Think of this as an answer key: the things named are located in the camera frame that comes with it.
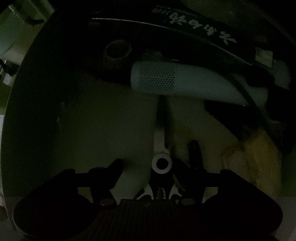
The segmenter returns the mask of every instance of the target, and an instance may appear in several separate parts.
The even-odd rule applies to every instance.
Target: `circular opening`
[[[127,57],[131,52],[131,45],[125,40],[114,40],[106,47],[106,55],[111,58]]]
[[[168,161],[167,159],[164,158],[160,158],[158,159],[156,166],[160,169],[160,170],[164,170],[168,167]]]

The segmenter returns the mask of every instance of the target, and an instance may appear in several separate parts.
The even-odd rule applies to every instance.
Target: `speaker grille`
[[[174,89],[175,66],[168,62],[143,62],[140,67],[140,90],[167,95]]]

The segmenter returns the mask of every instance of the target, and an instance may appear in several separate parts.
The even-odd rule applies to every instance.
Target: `black wire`
[[[237,90],[241,93],[241,95],[245,98],[245,100],[248,102],[250,107],[254,110],[255,114],[258,117],[260,125],[263,127],[263,129],[267,132],[267,134],[270,136],[270,139],[274,142],[276,147],[283,152],[284,147],[281,145],[281,142],[279,139],[274,135],[273,131],[270,129],[269,124],[265,117],[263,116],[262,112],[254,102],[253,98],[249,95],[247,90],[240,84],[240,82],[233,77],[232,75],[227,75],[226,79],[235,87]]]

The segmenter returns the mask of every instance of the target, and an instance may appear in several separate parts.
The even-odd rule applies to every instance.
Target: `black circular cutout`
[[[168,161],[165,158],[160,158],[158,159],[156,166],[160,169],[160,170],[164,170],[168,167]]]

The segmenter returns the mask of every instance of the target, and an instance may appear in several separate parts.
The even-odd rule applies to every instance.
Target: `white cylindrical speaker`
[[[257,106],[267,101],[267,88],[250,87],[238,79]],[[133,65],[131,86],[143,93],[183,95],[232,104],[248,105],[245,98],[227,79],[199,66],[172,62],[141,61]]]

